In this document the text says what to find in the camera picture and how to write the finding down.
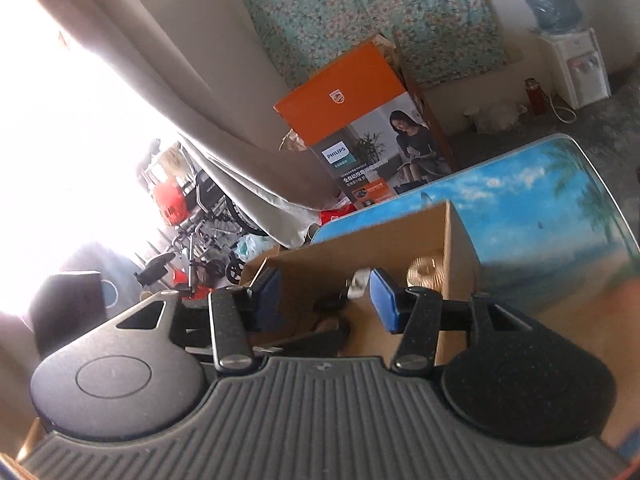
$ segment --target bright window light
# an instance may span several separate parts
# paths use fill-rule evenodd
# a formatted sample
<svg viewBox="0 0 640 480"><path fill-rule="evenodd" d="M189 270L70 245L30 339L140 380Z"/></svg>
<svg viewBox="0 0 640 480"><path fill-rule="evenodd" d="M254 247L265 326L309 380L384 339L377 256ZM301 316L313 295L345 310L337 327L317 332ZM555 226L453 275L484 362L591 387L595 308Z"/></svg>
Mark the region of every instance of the bright window light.
<svg viewBox="0 0 640 480"><path fill-rule="evenodd" d="M177 129L36 0L0 0L0 27L0 265L14 291L0 310L21 314L80 245L131 256L162 225L135 171Z"/></svg>

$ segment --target roll of tape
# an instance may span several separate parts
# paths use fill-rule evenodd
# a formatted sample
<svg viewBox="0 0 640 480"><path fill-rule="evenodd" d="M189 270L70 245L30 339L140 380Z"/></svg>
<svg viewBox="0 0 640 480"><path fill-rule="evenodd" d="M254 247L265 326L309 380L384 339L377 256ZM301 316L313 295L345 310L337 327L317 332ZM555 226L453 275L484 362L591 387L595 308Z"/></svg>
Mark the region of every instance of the roll of tape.
<svg viewBox="0 0 640 480"><path fill-rule="evenodd" d="M406 273L407 286L424 286L442 292L444 260L441 254L427 254L411 262Z"/></svg>

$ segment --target blue sky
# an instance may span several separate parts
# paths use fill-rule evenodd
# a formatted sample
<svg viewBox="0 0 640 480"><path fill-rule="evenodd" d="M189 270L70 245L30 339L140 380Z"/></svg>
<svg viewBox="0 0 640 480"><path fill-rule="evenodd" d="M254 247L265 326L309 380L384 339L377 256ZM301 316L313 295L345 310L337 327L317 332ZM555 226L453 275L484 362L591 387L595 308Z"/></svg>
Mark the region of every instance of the blue sky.
<svg viewBox="0 0 640 480"><path fill-rule="evenodd" d="M568 139L532 146L484 166L455 174L394 200L353 214L322 228L329 238L415 212L425 202L451 200L483 263L526 261L535 252L549 258L572 258L575 253L607 243L582 217L577 200L590 178L576 175L556 198L556 172L547 172L546 154L554 143L577 150Z"/></svg>

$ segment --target floral fabric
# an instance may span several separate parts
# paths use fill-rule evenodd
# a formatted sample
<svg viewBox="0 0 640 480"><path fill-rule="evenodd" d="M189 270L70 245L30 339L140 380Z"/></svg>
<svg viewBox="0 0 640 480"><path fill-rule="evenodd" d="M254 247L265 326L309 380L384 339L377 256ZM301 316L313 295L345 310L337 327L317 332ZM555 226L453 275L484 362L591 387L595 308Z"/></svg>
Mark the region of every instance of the floral fabric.
<svg viewBox="0 0 640 480"><path fill-rule="evenodd" d="M506 62L485 0L243 0L276 69L295 88L318 68L381 32L398 39L423 86Z"/></svg>

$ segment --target gray floor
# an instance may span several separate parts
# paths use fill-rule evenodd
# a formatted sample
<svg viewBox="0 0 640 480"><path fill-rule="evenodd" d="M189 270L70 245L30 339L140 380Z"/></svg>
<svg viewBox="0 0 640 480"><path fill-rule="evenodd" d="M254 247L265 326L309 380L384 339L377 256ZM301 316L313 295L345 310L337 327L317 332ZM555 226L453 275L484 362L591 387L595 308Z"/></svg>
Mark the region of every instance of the gray floor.
<svg viewBox="0 0 640 480"><path fill-rule="evenodd" d="M486 136L465 132L450 138L462 168L501 155L551 134L573 137L585 151L638 238L640 184L640 67L609 77L613 96L578 110L574 124L562 124L552 112L524 116L522 124Z"/></svg>

